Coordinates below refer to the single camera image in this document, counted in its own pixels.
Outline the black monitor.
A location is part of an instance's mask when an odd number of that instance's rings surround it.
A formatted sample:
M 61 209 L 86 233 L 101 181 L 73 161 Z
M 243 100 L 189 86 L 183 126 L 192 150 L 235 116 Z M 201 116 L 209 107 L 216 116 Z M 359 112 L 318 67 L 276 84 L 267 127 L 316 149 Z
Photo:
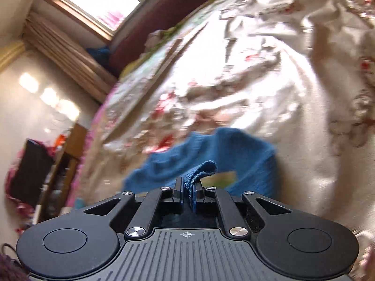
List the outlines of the black monitor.
M 27 139 L 15 175 L 10 181 L 10 196 L 34 209 L 54 162 L 53 155 L 44 144 Z

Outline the blue striped knit sweater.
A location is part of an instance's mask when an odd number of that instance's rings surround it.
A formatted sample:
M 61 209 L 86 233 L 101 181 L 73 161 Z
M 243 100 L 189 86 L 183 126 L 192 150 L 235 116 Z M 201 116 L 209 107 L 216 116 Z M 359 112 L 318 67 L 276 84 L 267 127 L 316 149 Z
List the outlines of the blue striped knit sweater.
M 231 195 L 239 196 L 245 191 L 272 199 L 279 195 L 281 179 L 274 146 L 235 128 L 219 128 L 213 134 L 193 132 L 181 144 L 149 155 L 140 168 L 123 180 L 122 189 L 148 192 L 172 186 L 181 177 L 192 206 L 196 182 L 227 172 L 236 176 L 236 181 L 226 188 Z

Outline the floral satin bedspread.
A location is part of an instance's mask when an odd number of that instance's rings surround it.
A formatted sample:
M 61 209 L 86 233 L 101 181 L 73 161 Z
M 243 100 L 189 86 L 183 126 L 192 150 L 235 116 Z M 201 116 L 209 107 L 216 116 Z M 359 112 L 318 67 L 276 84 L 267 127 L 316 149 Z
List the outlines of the floral satin bedspread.
M 245 188 L 350 228 L 355 280 L 374 279 L 374 0 L 211 0 L 129 64 L 99 108 L 72 185 L 81 208 L 172 185 L 156 159 L 214 136 L 236 190 L 240 145 L 259 138 Z

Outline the wooden side cabinet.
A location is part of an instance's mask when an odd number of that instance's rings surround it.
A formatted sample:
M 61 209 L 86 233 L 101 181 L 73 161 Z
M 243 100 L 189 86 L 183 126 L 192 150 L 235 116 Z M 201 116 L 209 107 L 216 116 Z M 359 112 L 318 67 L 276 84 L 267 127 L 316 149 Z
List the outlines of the wooden side cabinet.
M 34 225 L 61 214 L 83 155 L 86 134 L 87 129 L 76 123 L 68 130 L 65 142 L 57 147 L 55 163 L 43 183 L 34 212 Z

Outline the dark red headboard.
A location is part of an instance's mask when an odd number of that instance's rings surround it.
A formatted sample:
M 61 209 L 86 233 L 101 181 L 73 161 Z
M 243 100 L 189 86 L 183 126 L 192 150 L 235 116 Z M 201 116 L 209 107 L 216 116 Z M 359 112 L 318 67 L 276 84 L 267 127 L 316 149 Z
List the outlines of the dark red headboard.
M 109 71 L 118 76 L 126 65 L 143 53 L 149 34 L 175 27 L 206 1 L 208 0 L 156 0 L 146 3 L 113 39 L 107 66 Z

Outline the teal cloth on headboard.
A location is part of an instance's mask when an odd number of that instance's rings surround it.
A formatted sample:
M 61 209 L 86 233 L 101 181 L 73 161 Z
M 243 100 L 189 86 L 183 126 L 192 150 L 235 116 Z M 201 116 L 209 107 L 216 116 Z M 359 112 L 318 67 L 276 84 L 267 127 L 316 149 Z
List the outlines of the teal cloth on headboard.
M 99 65 L 104 68 L 108 66 L 111 51 L 107 46 L 101 48 L 87 48 L 86 51 Z

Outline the beige curtain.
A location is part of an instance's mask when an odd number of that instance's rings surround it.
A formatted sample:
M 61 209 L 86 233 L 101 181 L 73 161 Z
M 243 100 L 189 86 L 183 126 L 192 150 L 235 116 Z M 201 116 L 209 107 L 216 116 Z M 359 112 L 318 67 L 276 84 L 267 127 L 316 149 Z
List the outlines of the beige curtain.
M 83 47 L 37 12 L 28 14 L 23 37 L 100 103 L 117 83 Z

